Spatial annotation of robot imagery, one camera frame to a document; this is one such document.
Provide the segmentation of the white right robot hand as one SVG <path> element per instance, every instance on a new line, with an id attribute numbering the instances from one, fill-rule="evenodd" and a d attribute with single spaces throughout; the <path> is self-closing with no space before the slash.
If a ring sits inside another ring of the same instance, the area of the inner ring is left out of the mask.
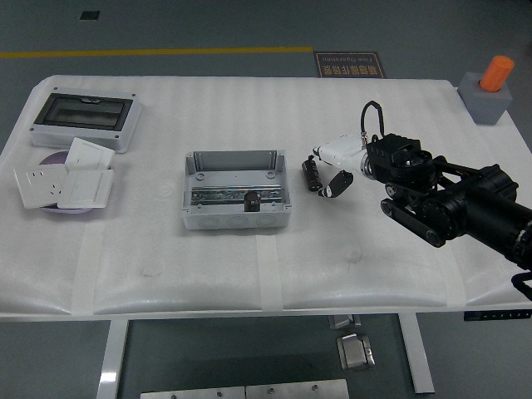
<path id="1" fill-rule="evenodd" d="M 339 169 L 327 186 L 318 189 L 319 196 L 324 198 L 338 197 L 352 184 L 354 173 L 368 179 L 372 178 L 366 146 L 363 138 L 355 135 L 344 135 L 326 145 L 313 149 L 313 154 L 321 161 Z"/>

